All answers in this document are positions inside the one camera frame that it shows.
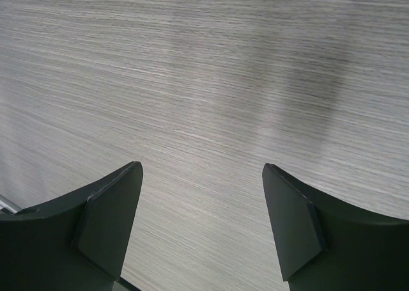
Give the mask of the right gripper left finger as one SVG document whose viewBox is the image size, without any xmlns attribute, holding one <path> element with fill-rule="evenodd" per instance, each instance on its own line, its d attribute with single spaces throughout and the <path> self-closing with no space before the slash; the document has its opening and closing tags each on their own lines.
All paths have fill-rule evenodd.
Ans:
<svg viewBox="0 0 409 291">
<path fill-rule="evenodd" d="M 120 290 L 143 182 L 140 162 L 1 214 L 2 290 Z"/>
</svg>

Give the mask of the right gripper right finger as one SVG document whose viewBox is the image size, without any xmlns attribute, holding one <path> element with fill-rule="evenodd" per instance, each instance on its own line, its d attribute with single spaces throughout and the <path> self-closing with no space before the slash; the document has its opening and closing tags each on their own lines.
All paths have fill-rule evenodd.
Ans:
<svg viewBox="0 0 409 291">
<path fill-rule="evenodd" d="M 408 221 L 354 206 L 273 164 L 262 173 L 282 279 L 291 290 L 407 290 Z"/>
</svg>

